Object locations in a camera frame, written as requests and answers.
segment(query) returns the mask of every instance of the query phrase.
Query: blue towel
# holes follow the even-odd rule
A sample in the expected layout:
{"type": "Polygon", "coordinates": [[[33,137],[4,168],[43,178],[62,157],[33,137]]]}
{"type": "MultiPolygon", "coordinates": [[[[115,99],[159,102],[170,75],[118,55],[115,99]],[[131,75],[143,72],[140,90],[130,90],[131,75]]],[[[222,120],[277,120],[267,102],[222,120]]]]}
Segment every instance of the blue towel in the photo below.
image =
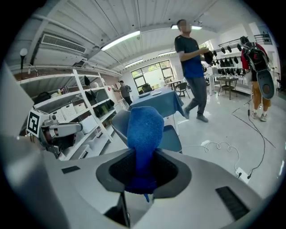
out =
{"type": "Polygon", "coordinates": [[[131,110],[127,143],[129,148],[136,150],[136,172],[126,186],[126,191],[152,194],[157,188],[151,161],[154,150],[162,140],[163,130],[163,117],[155,108],[143,106],[131,110]]]}

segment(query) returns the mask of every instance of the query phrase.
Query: person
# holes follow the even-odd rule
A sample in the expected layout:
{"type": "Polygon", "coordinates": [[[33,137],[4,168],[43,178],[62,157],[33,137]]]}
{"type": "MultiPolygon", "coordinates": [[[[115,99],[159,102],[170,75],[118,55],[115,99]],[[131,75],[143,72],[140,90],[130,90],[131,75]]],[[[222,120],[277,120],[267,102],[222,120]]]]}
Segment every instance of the person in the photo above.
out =
{"type": "Polygon", "coordinates": [[[124,85],[123,81],[119,81],[121,87],[119,89],[113,89],[113,91],[115,92],[121,92],[122,97],[125,99],[125,101],[128,103],[128,105],[130,106],[130,104],[132,103],[131,99],[130,99],[130,94],[128,92],[127,86],[124,85]]]}
{"type": "Polygon", "coordinates": [[[206,81],[200,54],[209,50],[206,47],[199,49],[197,41],[190,37],[191,25],[186,20],[179,20],[177,26],[181,34],[175,38],[175,49],[180,57],[184,77],[194,96],[184,109],[185,117],[189,119],[189,112],[198,106],[197,119],[207,123],[208,119],[203,115],[206,107],[206,81]]]}
{"type": "MultiPolygon", "coordinates": [[[[251,81],[252,81],[252,93],[253,93],[254,109],[251,112],[251,116],[254,119],[259,119],[259,116],[257,115],[257,110],[258,110],[259,105],[261,104],[261,92],[260,92],[259,85],[258,85],[258,82],[257,82],[257,73],[256,73],[256,71],[254,71],[252,69],[251,66],[249,67],[249,60],[244,55],[247,47],[251,46],[251,43],[249,42],[249,39],[244,37],[244,36],[240,38],[240,42],[241,42],[242,46],[244,47],[242,49],[242,51],[241,51],[242,68],[244,68],[246,72],[251,71],[251,74],[252,74],[251,81]]],[[[255,45],[257,47],[259,47],[265,53],[267,59],[269,59],[267,54],[266,54],[266,51],[264,50],[264,48],[261,45],[257,44],[257,43],[255,43],[255,45]]],[[[267,110],[271,106],[271,100],[262,98],[262,103],[263,103],[263,113],[262,113],[262,115],[260,117],[260,120],[263,121],[263,122],[266,122],[266,120],[267,120],[267,110]]]]}

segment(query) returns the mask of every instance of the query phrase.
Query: shoe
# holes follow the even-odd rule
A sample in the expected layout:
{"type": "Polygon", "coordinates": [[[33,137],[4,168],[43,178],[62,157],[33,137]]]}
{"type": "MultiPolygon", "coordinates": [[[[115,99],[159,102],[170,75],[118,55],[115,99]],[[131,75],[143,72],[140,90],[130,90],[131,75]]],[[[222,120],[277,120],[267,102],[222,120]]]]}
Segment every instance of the shoe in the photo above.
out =
{"type": "Polygon", "coordinates": [[[209,120],[205,116],[203,116],[203,115],[198,115],[197,119],[203,121],[204,123],[208,123],[209,122],[209,120]]]}
{"type": "Polygon", "coordinates": [[[185,118],[189,119],[189,110],[186,110],[185,108],[183,110],[184,110],[185,118]]]}
{"type": "Polygon", "coordinates": [[[258,115],[257,115],[257,113],[254,113],[254,111],[251,112],[251,117],[252,117],[253,119],[258,119],[258,118],[259,118],[258,115]]]}
{"type": "Polygon", "coordinates": [[[266,122],[266,120],[267,120],[267,114],[266,115],[261,115],[261,117],[260,117],[260,121],[262,121],[262,122],[266,122]]]}

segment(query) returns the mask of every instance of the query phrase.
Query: window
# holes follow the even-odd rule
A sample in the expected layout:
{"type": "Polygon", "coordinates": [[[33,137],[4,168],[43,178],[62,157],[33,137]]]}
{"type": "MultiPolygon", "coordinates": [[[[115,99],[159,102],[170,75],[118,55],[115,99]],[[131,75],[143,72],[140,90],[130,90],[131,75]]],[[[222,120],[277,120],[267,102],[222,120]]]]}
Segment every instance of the window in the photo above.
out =
{"type": "Polygon", "coordinates": [[[203,44],[198,46],[199,48],[207,47],[209,50],[213,50],[213,45],[210,40],[204,42],[203,44]]]}
{"type": "Polygon", "coordinates": [[[156,89],[162,87],[167,79],[173,79],[173,71],[169,60],[137,69],[131,74],[140,93],[142,93],[142,85],[146,83],[156,89]]]}

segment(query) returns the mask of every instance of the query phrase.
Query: desk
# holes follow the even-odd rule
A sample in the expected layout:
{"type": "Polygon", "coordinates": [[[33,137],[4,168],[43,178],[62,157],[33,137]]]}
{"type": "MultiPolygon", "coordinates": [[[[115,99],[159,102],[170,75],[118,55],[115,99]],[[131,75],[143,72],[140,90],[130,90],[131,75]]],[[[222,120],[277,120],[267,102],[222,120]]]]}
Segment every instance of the desk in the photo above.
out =
{"type": "Polygon", "coordinates": [[[215,90],[215,77],[222,76],[222,74],[213,74],[213,75],[205,75],[205,78],[210,79],[210,95],[213,94],[213,91],[215,90]]]}
{"type": "Polygon", "coordinates": [[[231,86],[231,82],[235,81],[237,83],[238,78],[236,78],[236,77],[218,77],[217,80],[219,81],[219,86],[220,86],[219,87],[219,92],[220,92],[221,88],[224,88],[225,89],[225,93],[227,93],[227,88],[228,88],[228,90],[229,90],[229,100],[230,100],[231,99],[231,90],[232,89],[234,89],[234,90],[236,89],[236,84],[233,87],[233,86],[231,86]],[[220,84],[220,81],[225,81],[225,85],[222,86],[220,84]]]}
{"type": "Polygon", "coordinates": [[[185,116],[182,105],[184,105],[184,103],[175,91],[171,90],[170,88],[163,87],[151,91],[150,95],[135,99],[129,106],[129,110],[134,107],[152,106],[159,112],[160,115],[162,115],[163,118],[173,115],[175,129],[179,135],[178,122],[176,121],[174,114],[176,111],[179,111],[181,115],[185,116]],[[152,93],[159,91],[161,91],[160,94],[151,95],[152,93]]]}
{"type": "Polygon", "coordinates": [[[171,85],[171,89],[173,90],[173,88],[175,87],[175,84],[179,84],[182,80],[176,80],[176,81],[172,81],[172,82],[169,82],[169,83],[166,83],[167,85],[170,84],[171,85]]]}

